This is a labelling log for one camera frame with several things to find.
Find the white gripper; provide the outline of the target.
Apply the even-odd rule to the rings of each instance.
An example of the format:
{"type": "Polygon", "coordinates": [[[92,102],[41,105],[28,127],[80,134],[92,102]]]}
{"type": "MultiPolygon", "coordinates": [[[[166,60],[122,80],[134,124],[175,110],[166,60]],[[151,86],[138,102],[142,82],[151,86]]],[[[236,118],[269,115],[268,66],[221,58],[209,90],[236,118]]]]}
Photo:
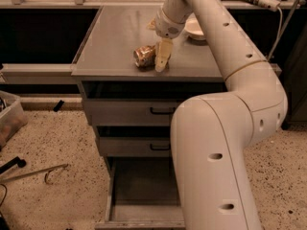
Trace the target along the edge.
{"type": "Polygon", "coordinates": [[[161,38],[155,45],[155,71],[162,72],[168,63],[173,50],[173,40],[184,29],[185,23],[172,21],[162,9],[156,13],[155,19],[151,20],[147,29],[156,32],[161,38]]]}

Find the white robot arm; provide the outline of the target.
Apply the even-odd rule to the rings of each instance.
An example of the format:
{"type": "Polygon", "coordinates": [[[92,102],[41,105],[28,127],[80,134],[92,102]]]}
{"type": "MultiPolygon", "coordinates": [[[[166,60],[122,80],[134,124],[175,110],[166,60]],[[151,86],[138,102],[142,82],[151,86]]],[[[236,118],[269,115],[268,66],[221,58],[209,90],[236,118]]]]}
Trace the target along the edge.
{"type": "Polygon", "coordinates": [[[175,38],[197,17],[224,79],[224,93],[184,101],[171,122],[171,149],[186,230],[262,230],[243,151],[275,133],[285,90],[220,0],[166,0],[156,33],[175,38]]]}

